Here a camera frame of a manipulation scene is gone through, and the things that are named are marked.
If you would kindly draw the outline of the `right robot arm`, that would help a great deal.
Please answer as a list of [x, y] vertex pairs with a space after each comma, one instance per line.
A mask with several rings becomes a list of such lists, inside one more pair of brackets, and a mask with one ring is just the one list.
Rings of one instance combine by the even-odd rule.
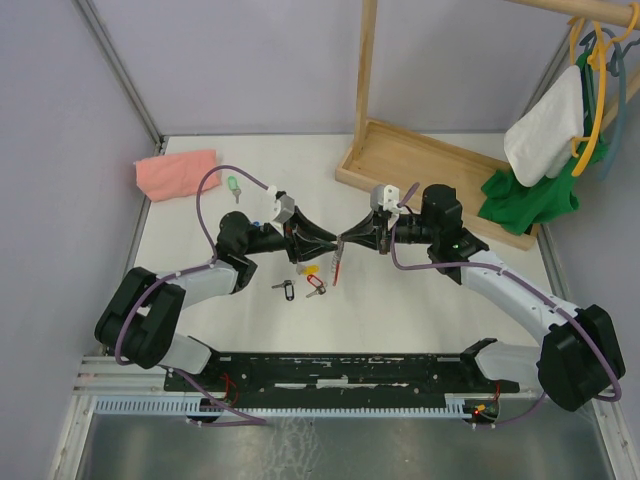
[[626, 367], [611, 316], [601, 307], [581, 308], [547, 293], [514, 272], [463, 225], [454, 188], [434, 184], [422, 194], [421, 209], [407, 209], [408, 195], [379, 185], [370, 212], [343, 232], [354, 243], [395, 257], [399, 244], [426, 246], [425, 269], [436, 270], [483, 296], [510, 316], [534, 340], [532, 346], [492, 340], [458, 368], [467, 389], [481, 391], [506, 380], [545, 394], [573, 412], [596, 399], [617, 402]]

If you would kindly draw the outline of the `yellow tag key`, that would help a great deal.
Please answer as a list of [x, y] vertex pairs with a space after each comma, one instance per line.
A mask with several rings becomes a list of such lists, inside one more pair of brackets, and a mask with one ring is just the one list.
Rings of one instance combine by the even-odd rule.
[[320, 270], [319, 266], [316, 264], [311, 264], [311, 265], [305, 265], [305, 264], [298, 264], [296, 266], [296, 273], [298, 275], [314, 275], [316, 273], [318, 273]]

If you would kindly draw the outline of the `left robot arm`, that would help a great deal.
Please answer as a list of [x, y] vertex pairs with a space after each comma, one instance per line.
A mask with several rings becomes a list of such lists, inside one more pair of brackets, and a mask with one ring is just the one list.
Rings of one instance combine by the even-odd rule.
[[337, 236], [299, 209], [281, 228], [271, 223], [257, 226], [243, 213], [230, 212], [220, 221], [214, 260], [165, 275], [143, 267], [129, 270], [100, 316], [94, 336], [124, 365], [181, 370], [198, 389], [212, 389], [220, 381], [221, 366], [211, 359], [211, 347], [176, 332], [181, 313], [247, 287], [257, 270], [251, 255], [284, 251], [296, 264], [336, 249]]

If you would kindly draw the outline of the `red handled keyring holder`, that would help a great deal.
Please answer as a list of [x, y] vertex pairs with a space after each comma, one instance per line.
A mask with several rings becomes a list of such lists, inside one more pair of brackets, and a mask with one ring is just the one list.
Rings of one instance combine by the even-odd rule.
[[332, 286], [336, 287], [339, 281], [342, 257], [344, 254], [345, 244], [341, 238], [337, 239], [336, 250], [333, 252], [331, 272], [333, 275]]

